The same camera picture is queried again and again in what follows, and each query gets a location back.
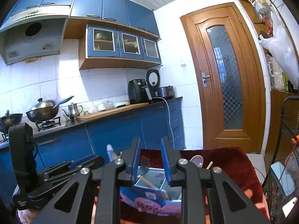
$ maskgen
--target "metal teapot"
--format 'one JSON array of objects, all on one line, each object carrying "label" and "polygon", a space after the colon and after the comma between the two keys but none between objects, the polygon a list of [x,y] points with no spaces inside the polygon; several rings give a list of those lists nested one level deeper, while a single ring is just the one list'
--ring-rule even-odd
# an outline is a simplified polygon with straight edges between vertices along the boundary
[{"label": "metal teapot", "polygon": [[82,113],[83,107],[81,105],[77,106],[77,104],[71,103],[70,105],[68,105],[68,113],[64,109],[62,110],[70,119],[76,119],[76,117],[78,117]]}]

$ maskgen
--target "white cable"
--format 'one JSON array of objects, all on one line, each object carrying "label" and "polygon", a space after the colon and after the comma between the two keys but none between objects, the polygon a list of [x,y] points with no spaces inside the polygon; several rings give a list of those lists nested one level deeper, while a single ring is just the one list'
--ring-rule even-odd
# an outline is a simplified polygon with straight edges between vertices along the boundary
[{"label": "white cable", "polygon": [[168,118],[169,118],[169,127],[170,127],[170,131],[171,131],[171,134],[172,134],[172,143],[173,143],[173,148],[174,148],[174,137],[173,137],[173,132],[172,132],[172,128],[171,128],[171,124],[170,124],[170,112],[169,112],[169,106],[168,106],[168,103],[167,101],[164,99],[164,98],[160,98],[160,97],[154,97],[153,99],[163,99],[167,105],[167,109],[168,109]]}]

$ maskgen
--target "box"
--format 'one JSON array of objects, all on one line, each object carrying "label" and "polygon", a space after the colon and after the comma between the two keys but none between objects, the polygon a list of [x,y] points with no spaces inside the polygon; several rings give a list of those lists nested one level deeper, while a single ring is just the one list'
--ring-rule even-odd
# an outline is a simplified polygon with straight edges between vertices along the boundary
[{"label": "box", "polygon": [[123,201],[137,209],[157,216],[169,216],[181,213],[181,187],[170,187],[165,179],[164,169],[149,168],[142,176],[154,184],[157,189],[149,187],[141,179],[131,187],[121,187]]}]

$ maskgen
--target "red blanket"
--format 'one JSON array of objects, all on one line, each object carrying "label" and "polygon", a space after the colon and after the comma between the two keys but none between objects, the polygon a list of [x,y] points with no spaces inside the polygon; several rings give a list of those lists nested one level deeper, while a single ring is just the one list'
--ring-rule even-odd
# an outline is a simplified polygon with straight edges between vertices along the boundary
[{"label": "red blanket", "polygon": [[[195,155],[204,158],[203,167],[206,168],[210,161],[213,166],[221,167],[230,178],[245,192],[252,202],[269,218],[268,207],[261,184],[256,176],[255,169],[240,147],[219,149],[181,151],[181,156],[190,160]],[[158,150],[142,149],[140,156],[150,159],[150,167],[163,168],[161,152]],[[121,202],[121,224],[142,223],[162,224],[181,223],[180,216],[159,217],[138,212],[136,209]]]}]

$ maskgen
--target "red string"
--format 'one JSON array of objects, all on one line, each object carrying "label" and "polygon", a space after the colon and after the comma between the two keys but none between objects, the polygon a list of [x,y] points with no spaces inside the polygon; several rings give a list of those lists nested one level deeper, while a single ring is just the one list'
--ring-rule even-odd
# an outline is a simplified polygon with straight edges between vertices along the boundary
[{"label": "red string", "polygon": [[281,173],[281,176],[280,176],[280,178],[279,178],[279,181],[277,182],[277,184],[276,184],[276,186],[275,186],[274,192],[272,193],[272,196],[271,196],[270,200],[268,201],[268,205],[269,205],[269,203],[272,201],[272,199],[273,199],[273,197],[274,197],[274,195],[275,195],[275,192],[276,192],[276,190],[277,190],[277,188],[278,188],[278,185],[279,185],[279,183],[280,183],[280,180],[281,180],[281,178],[282,178],[282,175],[283,175],[283,173],[284,173],[284,170],[286,169],[286,166],[288,165],[289,159],[291,158],[291,154],[295,151],[295,149],[296,149],[298,143],[299,143],[299,139],[296,140],[296,144],[294,144],[294,147],[293,147],[291,153],[289,154],[289,156],[288,156],[288,158],[287,158],[287,160],[286,160],[286,164],[285,164],[285,166],[284,166],[284,168],[283,168],[283,171],[282,171],[282,173]]}]

